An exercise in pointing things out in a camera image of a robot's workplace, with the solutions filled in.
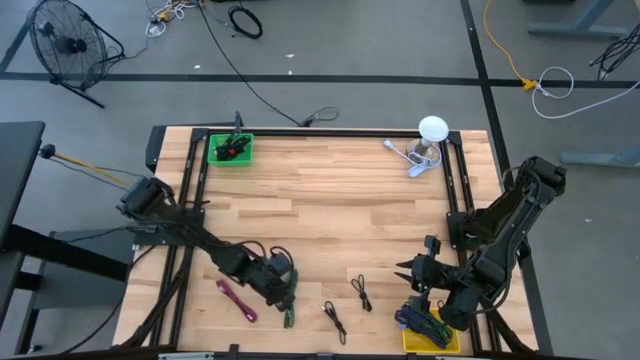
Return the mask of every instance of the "wooden table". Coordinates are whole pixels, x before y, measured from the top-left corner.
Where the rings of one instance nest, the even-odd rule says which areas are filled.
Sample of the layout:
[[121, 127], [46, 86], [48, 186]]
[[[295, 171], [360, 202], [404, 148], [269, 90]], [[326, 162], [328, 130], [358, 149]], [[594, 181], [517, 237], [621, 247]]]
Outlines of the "wooden table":
[[[167, 128], [158, 161], [156, 175], [176, 193], [191, 131], [190, 127]], [[460, 134], [475, 205], [485, 207], [501, 193], [487, 133]], [[424, 253], [427, 234], [443, 242], [440, 261], [457, 264], [457, 257], [448, 244], [445, 214], [449, 203], [442, 167], [409, 178], [408, 164], [382, 146], [382, 136], [261, 135], [255, 138], [250, 167], [209, 167], [205, 227], [223, 240], [258, 240], [267, 248], [280, 245], [293, 254], [300, 274], [296, 324], [293, 329], [283, 329], [282, 313], [266, 306], [249, 287], [233, 284], [240, 298], [258, 313], [258, 321], [249, 323], [218, 291], [215, 282], [224, 276], [205, 252], [196, 250], [180, 350], [227, 351], [235, 343], [242, 352], [404, 353], [393, 314], [415, 293], [393, 274], [398, 271], [395, 264]], [[409, 140], [394, 138], [393, 143], [402, 149]], [[455, 156], [451, 163], [457, 194], [462, 194]], [[194, 171], [191, 194], [196, 181]], [[464, 210], [462, 195], [458, 203]], [[156, 302], [166, 251], [166, 247], [158, 247], [132, 270], [114, 344], [128, 338]], [[358, 292], [350, 284], [358, 274], [366, 278], [371, 313], [362, 310]], [[446, 296], [446, 291], [432, 292], [436, 301]], [[348, 332], [344, 346], [333, 323], [320, 310], [326, 300], [335, 304]], [[162, 333], [164, 342], [172, 312], [170, 304]], [[525, 344], [537, 347], [517, 268], [501, 314]], [[479, 321], [483, 348], [489, 349], [484, 317]], [[471, 354], [468, 332], [461, 333], [461, 343], [462, 353]]]

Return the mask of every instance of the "desk lamp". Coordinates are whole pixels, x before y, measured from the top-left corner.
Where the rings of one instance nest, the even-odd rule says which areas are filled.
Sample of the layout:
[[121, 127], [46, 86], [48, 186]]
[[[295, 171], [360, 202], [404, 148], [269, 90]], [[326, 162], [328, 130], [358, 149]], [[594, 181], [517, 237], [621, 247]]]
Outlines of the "desk lamp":
[[434, 144], [447, 138], [449, 125], [437, 116], [427, 116], [420, 120], [418, 131], [421, 139], [407, 144], [406, 154], [396, 149], [390, 140], [384, 140], [384, 146], [394, 150], [407, 159], [413, 166], [409, 169], [409, 177], [417, 177], [425, 170], [434, 169], [442, 162], [440, 149]]

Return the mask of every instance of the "gray table leg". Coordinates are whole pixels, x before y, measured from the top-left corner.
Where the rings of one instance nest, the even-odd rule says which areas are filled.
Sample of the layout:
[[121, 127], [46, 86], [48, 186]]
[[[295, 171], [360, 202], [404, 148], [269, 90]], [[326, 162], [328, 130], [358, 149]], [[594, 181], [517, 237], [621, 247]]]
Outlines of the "gray table leg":
[[634, 146], [618, 154], [563, 152], [560, 154], [563, 164], [609, 166], [619, 168], [640, 168], [640, 146]]
[[529, 32], [533, 34], [588, 35], [595, 37], [623, 38], [629, 35], [625, 28], [593, 25], [613, 3], [613, 0], [591, 0], [585, 12], [571, 24], [531, 23]]

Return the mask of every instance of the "pink cable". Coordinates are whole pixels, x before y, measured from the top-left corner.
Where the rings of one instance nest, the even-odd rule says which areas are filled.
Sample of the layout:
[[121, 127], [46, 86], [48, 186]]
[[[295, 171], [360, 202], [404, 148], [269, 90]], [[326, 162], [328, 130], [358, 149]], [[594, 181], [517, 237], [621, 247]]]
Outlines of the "pink cable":
[[256, 314], [256, 312], [253, 311], [245, 303], [240, 301], [238, 296], [236, 296], [233, 290], [231, 290], [231, 287], [226, 282], [224, 282], [224, 280], [216, 281], [216, 285], [218, 285], [218, 289], [220, 290], [220, 292], [227, 295], [229, 299], [231, 299], [236, 305], [238, 305], [240, 311], [242, 311], [242, 314], [247, 318], [247, 320], [249, 320], [249, 322], [256, 322], [256, 320], [258, 320], [258, 314]]

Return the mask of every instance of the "fan grill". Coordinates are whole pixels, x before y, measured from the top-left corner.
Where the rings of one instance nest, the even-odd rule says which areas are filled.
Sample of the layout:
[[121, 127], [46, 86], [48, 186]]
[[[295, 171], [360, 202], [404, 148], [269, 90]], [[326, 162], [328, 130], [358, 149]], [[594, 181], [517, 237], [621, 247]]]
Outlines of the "fan grill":
[[41, 0], [29, 16], [31, 43], [54, 79], [84, 91], [104, 77], [104, 39], [82, 9], [66, 0]]

